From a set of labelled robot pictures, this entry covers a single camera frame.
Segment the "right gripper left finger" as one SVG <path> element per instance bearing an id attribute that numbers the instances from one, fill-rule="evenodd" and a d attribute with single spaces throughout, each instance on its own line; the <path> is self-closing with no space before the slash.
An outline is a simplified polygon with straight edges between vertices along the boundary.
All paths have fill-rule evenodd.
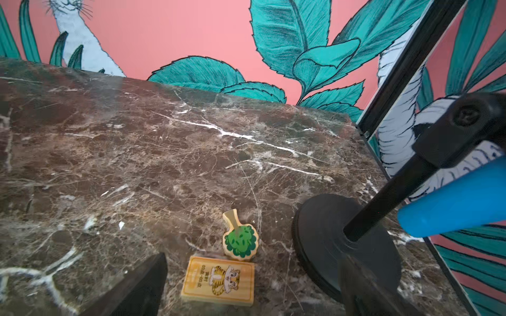
<path id="1" fill-rule="evenodd" d="M 167 279 L 166 255 L 149 257 L 82 315 L 157 315 Z"/>

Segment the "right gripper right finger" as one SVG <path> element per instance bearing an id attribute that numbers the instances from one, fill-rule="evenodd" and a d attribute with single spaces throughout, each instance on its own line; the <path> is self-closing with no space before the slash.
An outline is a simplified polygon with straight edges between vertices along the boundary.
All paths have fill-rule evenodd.
<path id="1" fill-rule="evenodd" d="M 341 262 L 340 288 L 347 315 L 422 315 L 398 292 L 380 285 L 369 268 L 353 256 Z"/>

